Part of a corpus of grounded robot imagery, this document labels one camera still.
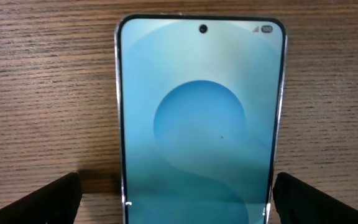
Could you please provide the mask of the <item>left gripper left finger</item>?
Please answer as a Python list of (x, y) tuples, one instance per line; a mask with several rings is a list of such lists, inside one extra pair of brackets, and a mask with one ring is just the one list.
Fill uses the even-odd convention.
[(0, 224), (73, 224), (82, 198), (80, 176), (71, 172), (0, 209)]

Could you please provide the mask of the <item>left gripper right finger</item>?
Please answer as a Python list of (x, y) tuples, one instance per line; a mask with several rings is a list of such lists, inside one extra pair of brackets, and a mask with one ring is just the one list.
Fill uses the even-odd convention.
[(281, 172), (273, 201), (282, 224), (358, 224), (358, 210)]

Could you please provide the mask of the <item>Galaxy S25 smartphone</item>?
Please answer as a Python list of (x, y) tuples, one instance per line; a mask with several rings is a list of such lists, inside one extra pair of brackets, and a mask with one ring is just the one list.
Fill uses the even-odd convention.
[(287, 45), (274, 17), (119, 21), (124, 223), (268, 222)]

